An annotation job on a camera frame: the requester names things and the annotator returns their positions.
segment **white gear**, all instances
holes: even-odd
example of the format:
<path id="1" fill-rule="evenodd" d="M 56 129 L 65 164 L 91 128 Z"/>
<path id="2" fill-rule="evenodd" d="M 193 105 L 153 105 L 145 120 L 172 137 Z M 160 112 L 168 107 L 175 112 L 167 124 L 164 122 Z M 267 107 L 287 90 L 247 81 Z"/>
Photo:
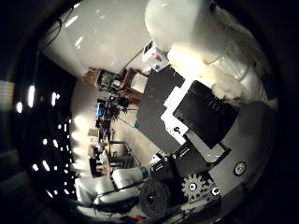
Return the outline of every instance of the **white gear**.
<path id="1" fill-rule="evenodd" d="M 188 197 L 189 203 L 206 200 L 208 203 L 220 197 L 219 191 L 213 181 L 205 180 L 201 175 L 193 174 L 184 178 L 182 192 Z"/>

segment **floor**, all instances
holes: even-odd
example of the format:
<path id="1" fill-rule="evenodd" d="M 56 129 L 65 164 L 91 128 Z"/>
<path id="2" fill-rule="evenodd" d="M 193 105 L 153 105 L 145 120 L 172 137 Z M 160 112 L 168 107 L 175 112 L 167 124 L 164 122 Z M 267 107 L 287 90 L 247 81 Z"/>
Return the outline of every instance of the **floor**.
<path id="1" fill-rule="evenodd" d="M 92 138 L 88 136 L 88 131 L 95 129 L 95 104 L 97 98 L 107 98 L 107 94 L 99 92 L 80 81 L 76 83 L 71 105 L 74 122 L 70 125 L 70 135 L 76 163 L 74 170 L 79 172 L 82 177 L 92 177 L 88 153 Z M 120 118 L 112 121 L 113 140 L 124 140 L 136 157 L 136 165 L 139 162 L 146 165 L 150 162 L 153 154 L 159 152 L 160 149 L 147 136 L 134 128 L 137 107 L 130 105 L 130 108 L 133 110 L 129 110 L 126 114 L 121 112 Z M 120 156 L 126 153 L 123 145 L 113 145 L 113 149 Z"/>
<path id="2" fill-rule="evenodd" d="M 130 109 L 125 114 L 121 112 L 119 119 L 111 123 L 111 128 L 115 131 L 113 140 L 124 140 L 127 146 L 134 153 L 136 160 L 142 165 L 148 164 L 153 154 L 160 151 L 142 132 L 134 128 L 137 114 L 137 107 L 130 106 Z M 114 150 L 117 150 L 120 155 L 125 153 L 125 148 L 122 145 L 114 145 Z"/>

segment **cable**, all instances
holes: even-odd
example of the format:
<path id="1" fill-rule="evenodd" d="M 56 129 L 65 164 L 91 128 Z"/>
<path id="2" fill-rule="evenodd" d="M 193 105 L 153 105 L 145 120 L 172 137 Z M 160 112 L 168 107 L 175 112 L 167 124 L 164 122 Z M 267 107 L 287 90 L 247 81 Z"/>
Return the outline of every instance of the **cable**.
<path id="1" fill-rule="evenodd" d="M 45 35 L 42 36 L 42 39 L 45 38 L 48 35 L 51 35 L 54 31 L 56 31 L 58 29 L 58 32 L 56 34 L 56 36 L 49 41 L 48 44 L 46 44 L 43 48 L 40 48 L 40 50 L 44 50 L 45 48 L 47 48 L 51 43 L 53 43 L 53 41 L 57 38 L 57 36 L 59 35 L 59 33 L 62 30 L 63 24 L 68 20 L 69 16 L 72 14 L 72 12 L 74 11 L 74 8 L 72 7 L 70 12 L 68 13 L 68 15 L 66 16 L 66 18 L 62 21 L 60 18 L 57 20 L 57 22 L 59 22 L 59 26 L 56 27 L 55 29 L 49 31 L 48 33 L 46 33 Z"/>
<path id="2" fill-rule="evenodd" d="M 134 57 L 120 70 L 120 74 L 126 68 L 126 66 L 128 66 L 128 64 L 131 63 L 142 52 L 142 50 L 143 49 L 141 49 L 136 55 L 134 55 Z"/>
<path id="3" fill-rule="evenodd" d="M 57 32 L 57 34 L 56 34 L 56 36 L 51 40 L 51 41 L 49 41 L 48 42 L 48 44 L 46 44 L 43 48 L 41 48 L 40 50 L 44 50 L 44 49 L 46 49 L 51 43 L 53 43 L 53 41 L 57 38 L 57 36 L 59 35 L 59 33 L 60 33 L 60 31 L 62 30 L 62 26 L 63 26 L 63 23 L 62 23 L 62 20 L 58 20 L 58 22 L 59 22 L 59 30 L 58 30 L 58 32 Z"/>
<path id="4" fill-rule="evenodd" d="M 133 125 L 129 124 L 127 121 L 121 119 L 120 117 L 117 117 L 118 119 L 120 119 L 122 122 L 126 123 L 127 125 L 129 125 L 132 128 L 135 128 Z"/>
<path id="5" fill-rule="evenodd" d="M 67 21 L 67 19 L 69 18 L 69 16 L 72 14 L 73 11 L 74 11 L 74 8 L 72 7 L 71 10 L 70 10 L 70 12 L 68 13 L 68 15 L 66 16 L 66 18 L 64 19 L 64 21 L 62 21 L 62 24 L 64 24 Z M 44 34 L 42 36 L 42 38 L 45 38 L 46 36 L 51 35 L 57 29 L 59 29 L 59 26 L 57 26 L 55 29 L 49 31 L 48 33 Z"/>

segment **ceiling light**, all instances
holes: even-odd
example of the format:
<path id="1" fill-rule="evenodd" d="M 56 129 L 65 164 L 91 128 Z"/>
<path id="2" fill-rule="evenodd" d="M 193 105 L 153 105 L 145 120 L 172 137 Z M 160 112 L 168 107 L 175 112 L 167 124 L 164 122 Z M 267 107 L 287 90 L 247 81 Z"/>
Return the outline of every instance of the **ceiling light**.
<path id="1" fill-rule="evenodd" d="M 35 170 L 35 171 L 38 171 L 38 167 L 36 164 L 33 164 L 32 168 Z"/>
<path id="2" fill-rule="evenodd" d="M 47 171 L 50 170 L 50 168 L 49 168 L 49 166 L 48 166 L 48 164 L 47 164 L 46 161 L 43 161 L 43 165 L 44 165 L 44 167 L 45 167 L 45 169 L 46 169 Z"/>
<path id="3" fill-rule="evenodd" d="M 47 143 L 48 143 L 47 138 L 44 138 L 44 139 L 43 139 L 43 144 L 44 144 L 44 146 L 45 146 Z"/>
<path id="4" fill-rule="evenodd" d="M 66 24 L 65 24 L 65 28 L 69 27 L 76 19 L 78 18 L 78 16 L 74 16 L 72 17 Z"/>
<path id="5" fill-rule="evenodd" d="M 53 198 L 53 195 L 46 189 L 46 192 L 48 193 L 48 195 Z"/>
<path id="6" fill-rule="evenodd" d="M 18 102 L 16 107 L 17 107 L 17 111 L 18 111 L 19 113 L 21 113 L 21 112 L 22 112 L 22 103 L 21 103 L 21 102 Z"/>
<path id="7" fill-rule="evenodd" d="M 56 139 L 53 140 L 53 144 L 55 147 L 58 147 L 58 143 L 57 143 Z"/>
<path id="8" fill-rule="evenodd" d="M 56 104 L 56 92 L 54 92 L 52 94 L 52 99 L 51 99 L 50 103 L 52 104 L 52 106 L 55 106 L 55 104 Z"/>
<path id="9" fill-rule="evenodd" d="M 36 91 L 35 86 L 30 86 L 30 87 L 29 87 L 29 92 L 28 92 L 28 105 L 29 105 L 30 107 L 33 107 L 33 106 L 34 106 L 34 101 L 35 101 L 35 91 Z"/>
<path id="10" fill-rule="evenodd" d="M 83 40 L 83 36 L 81 36 L 75 43 L 75 46 L 78 46 L 79 43 L 81 43 L 81 41 Z"/>

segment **table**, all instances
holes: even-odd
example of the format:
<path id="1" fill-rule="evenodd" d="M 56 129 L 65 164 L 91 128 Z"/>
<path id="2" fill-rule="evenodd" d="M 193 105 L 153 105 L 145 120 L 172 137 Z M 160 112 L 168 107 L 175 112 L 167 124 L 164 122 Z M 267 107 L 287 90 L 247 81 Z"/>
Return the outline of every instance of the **table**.
<path id="1" fill-rule="evenodd" d="M 106 176 L 110 177 L 110 173 L 111 173 L 111 144 L 125 144 L 124 141 L 111 141 L 109 139 L 109 135 L 106 136 L 105 140 L 104 140 L 104 150 L 107 154 L 107 159 L 104 162 L 104 169 L 106 170 Z"/>
<path id="2" fill-rule="evenodd" d="M 167 66 L 160 72 L 151 71 L 137 112 L 138 130 L 165 153 L 173 152 L 179 143 L 166 131 L 161 115 L 166 110 L 164 101 L 175 86 L 184 79 Z"/>

